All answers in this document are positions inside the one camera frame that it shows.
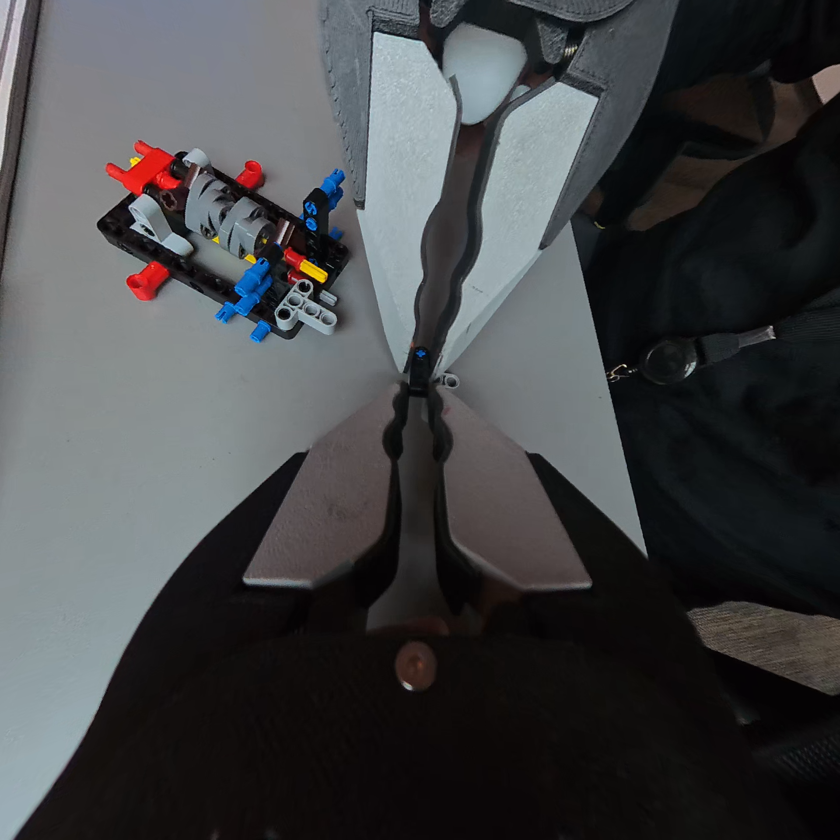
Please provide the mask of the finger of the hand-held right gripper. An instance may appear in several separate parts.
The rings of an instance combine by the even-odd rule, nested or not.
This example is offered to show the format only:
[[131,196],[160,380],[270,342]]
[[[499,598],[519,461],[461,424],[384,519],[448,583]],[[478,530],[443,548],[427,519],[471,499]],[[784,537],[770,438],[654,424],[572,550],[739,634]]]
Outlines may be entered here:
[[395,367],[404,372],[427,278],[429,221],[455,152],[461,100],[420,40],[375,33],[360,231]]
[[436,328],[436,375],[537,261],[598,100],[567,83],[544,82],[507,105],[488,131],[467,199],[465,250]]

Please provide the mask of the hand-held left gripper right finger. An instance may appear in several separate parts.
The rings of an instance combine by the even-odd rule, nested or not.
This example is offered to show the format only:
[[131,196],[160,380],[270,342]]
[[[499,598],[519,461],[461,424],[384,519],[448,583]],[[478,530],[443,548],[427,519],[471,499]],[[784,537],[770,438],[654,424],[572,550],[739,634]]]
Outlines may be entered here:
[[487,584],[514,596],[582,592],[592,578],[526,451],[450,390],[429,392],[437,580],[462,612]]

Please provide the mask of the lego instruction booklet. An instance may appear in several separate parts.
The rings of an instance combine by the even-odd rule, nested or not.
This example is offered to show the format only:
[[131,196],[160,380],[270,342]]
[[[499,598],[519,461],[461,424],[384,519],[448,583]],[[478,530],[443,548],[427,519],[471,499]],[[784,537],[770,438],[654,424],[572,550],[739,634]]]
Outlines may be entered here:
[[1,2],[1,217],[5,228],[23,136],[41,1]]

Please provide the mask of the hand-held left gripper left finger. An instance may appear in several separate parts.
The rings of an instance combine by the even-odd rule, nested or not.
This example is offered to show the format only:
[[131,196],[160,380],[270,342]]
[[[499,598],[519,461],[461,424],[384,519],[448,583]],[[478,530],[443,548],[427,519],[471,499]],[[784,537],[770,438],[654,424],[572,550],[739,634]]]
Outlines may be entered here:
[[305,454],[243,575],[250,587],[319,592],[347,584],[369,608],[396,576],[404,385],[382,394]]

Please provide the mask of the lego chassis assembly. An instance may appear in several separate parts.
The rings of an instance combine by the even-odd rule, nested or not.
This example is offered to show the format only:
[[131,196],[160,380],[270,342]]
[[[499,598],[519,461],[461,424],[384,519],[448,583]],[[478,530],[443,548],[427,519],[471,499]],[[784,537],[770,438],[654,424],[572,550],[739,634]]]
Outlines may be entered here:
[[254,323],[250,340],[284,340],[302,328],[333,335],[338,299],[331,288],[350,252],[330,214],[343,197],[345,173],[333,170],[293,213],[259,194],[265,174],[247,161],[231,177],[197,148],[170,154],[141,140],[126,168],[105,172],[126,190],[98,220],[114,247],[143,262],[126,279],[139,301],[155,299],[169,280],[218,305],[217,322]]

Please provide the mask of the grey fabric chair seat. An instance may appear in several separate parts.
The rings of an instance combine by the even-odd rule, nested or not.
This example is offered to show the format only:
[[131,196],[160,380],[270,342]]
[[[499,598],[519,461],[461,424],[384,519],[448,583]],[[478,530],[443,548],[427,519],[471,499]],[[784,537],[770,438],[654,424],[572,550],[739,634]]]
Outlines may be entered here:
[[838,696],[838,619],[751,602],[698,607],[688,616],[710,650]]

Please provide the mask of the black badge reel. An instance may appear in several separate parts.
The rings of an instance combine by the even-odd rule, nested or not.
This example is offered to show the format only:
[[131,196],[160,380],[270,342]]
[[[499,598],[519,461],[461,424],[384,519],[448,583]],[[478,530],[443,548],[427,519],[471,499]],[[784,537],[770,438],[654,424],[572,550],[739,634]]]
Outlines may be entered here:
[[605,377],[610,384],[636,377],[653,385],[674,385],[694,373],[699,359],[695,339],[668,337],[647,346],[635,360],[613,366]]

